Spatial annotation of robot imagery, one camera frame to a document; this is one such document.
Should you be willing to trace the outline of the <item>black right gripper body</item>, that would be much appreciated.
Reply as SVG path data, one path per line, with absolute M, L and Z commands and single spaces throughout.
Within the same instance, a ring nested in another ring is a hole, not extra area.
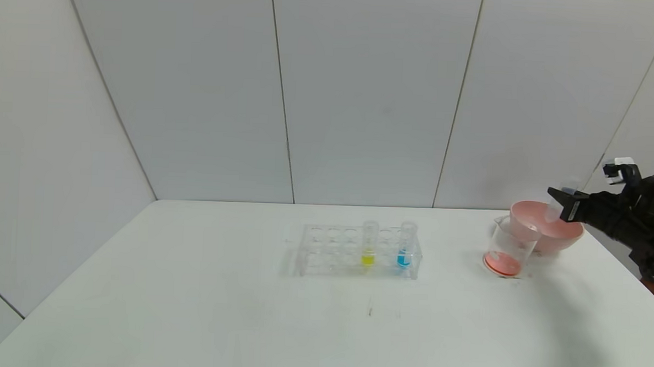
M 618 194 L 576 192 L 565 197 L 560 218 L 586 224 L 601 233 L 620 235 L 627 229 L 628 206 Z

